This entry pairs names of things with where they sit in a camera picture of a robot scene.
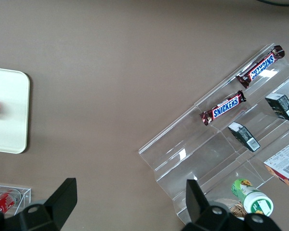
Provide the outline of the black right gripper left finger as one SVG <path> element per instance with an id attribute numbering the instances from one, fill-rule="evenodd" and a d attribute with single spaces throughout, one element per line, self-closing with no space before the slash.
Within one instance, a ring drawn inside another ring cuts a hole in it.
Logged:
<path id="1" fill-rule="evenodd" d="M 59 231 L 78 201 L 77 180 L 67 178 L 43 203 L 32 204 L 4 222 L 6 231 Z"/>

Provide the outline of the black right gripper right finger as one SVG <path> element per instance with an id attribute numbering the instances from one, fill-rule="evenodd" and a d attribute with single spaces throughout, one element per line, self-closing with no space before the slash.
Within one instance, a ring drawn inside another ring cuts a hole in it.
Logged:
<path id="1" fill-rule="evenodd" d="M 247 214 L 244 220 L 218 205 L 210 205 L 196 180 L 186 181 L 186 207 L 191 222 L 184 231 L 279 231 L 278 225 L 261 214 Z"/>

